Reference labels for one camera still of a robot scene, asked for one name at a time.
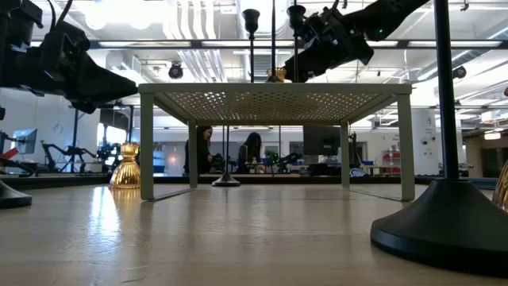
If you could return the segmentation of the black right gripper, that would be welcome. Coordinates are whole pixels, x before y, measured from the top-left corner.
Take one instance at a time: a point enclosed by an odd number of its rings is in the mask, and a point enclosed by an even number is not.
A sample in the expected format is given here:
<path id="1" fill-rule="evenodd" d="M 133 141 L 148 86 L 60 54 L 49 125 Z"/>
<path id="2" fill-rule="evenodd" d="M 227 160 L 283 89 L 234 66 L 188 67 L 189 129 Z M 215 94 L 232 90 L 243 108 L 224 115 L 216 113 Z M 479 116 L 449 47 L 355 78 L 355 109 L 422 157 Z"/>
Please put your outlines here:
<path id="1" fill-rule="evenodd" d="M 338 9 L 325 7 L 321 13 L 310 15 L 304 28 L 304 50 L 283 65 L 284 79 L 293 83 L 304 83 L 354 60 L 367 65 L 374 56 L 364 35 L 348 24 Z"/>

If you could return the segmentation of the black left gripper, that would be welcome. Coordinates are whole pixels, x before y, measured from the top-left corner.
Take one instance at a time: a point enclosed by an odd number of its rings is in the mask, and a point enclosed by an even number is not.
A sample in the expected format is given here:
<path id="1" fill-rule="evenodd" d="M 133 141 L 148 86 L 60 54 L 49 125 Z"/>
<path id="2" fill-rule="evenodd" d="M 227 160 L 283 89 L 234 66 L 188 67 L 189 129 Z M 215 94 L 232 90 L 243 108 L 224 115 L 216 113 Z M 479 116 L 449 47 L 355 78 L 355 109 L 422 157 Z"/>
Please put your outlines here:
<path id="1" fill-rule="evenodd" d="M 71 105 L 93 114 L 98 104 L 111 102 L 138 92 L 131 79 L 98 66 L 88 55 L 90 41 L 78 27 L 58 21 L 39 46 L 41 70 L 39 89 L 76 89 L 78 102 Z"/>

